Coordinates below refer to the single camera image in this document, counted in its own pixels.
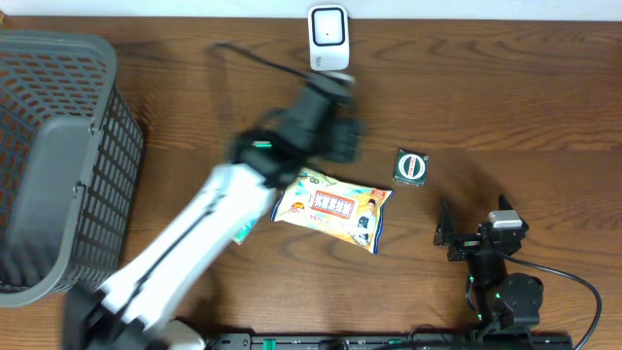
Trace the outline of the green Kleenex tissue packet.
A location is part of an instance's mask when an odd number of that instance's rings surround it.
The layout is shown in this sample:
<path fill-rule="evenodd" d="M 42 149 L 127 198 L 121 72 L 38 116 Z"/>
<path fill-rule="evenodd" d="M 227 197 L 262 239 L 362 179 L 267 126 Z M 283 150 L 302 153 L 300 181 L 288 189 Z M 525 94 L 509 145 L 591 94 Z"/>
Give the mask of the green Kleenex tissue packet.
<path fill-rule="evenodd" d="M 232 237 L 233 242 L 237 245 L 241 245 L 251 233 L 258 221 L 258 219 L 252 219 L 251 221 L 243 225 L 242 228 L 239 229 L 237 233 Z"/>

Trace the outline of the large yellow snack bag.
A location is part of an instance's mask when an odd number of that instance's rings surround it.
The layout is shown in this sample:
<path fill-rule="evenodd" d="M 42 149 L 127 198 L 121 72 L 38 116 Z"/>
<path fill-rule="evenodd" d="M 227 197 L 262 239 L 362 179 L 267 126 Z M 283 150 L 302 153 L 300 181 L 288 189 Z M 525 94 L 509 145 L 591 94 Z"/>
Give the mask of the large yellow snack bag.
<path fill-rule="evenodd" d="M 384 205 L 393 194 L 304 167 L 283 191 L 270 219 L 331 235 L 376 255 Z"/>

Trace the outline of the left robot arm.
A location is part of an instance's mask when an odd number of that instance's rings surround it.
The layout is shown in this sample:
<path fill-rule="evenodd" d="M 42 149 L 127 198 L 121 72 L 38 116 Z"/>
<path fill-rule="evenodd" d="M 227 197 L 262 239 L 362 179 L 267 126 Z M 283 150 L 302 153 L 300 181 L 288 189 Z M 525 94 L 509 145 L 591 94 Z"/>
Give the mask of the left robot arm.
<path fill-rule="evenodd" d="M 95 291 L 67 296 L 65 349 L 203 349 L 200 334 L 171 317 L 234 235 L 263 216 L 277 192 L 308 159 L 353 158 L 359 126 L 339 120 L 352 106 L 353 77 L 311 73 L 293 106 L 277 110 L 276 129 L 259 124 L 240 133 L 229 159 L 212 170 L 188 206 L 132 262 Z"/>

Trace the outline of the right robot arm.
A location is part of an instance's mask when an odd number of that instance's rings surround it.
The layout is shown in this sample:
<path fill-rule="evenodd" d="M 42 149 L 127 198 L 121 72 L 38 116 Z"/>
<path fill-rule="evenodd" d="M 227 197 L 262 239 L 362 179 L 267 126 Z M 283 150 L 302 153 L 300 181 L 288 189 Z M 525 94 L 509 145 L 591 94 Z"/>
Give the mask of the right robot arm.
<path fill-rule="evenodd" d="M 447 202 L 440 204 L 433 244 L 447 249 L 447 260 L 468 266 L 466 299 L 480 325 L 470 332 L 476 342 L 524 336 L 540 321 L 542 282 L 525 273 L 508 273 L 506 259 L 521 249 L 529 225 L 499 196 L 499 209 L 473 233 L 459 233 Z"/>

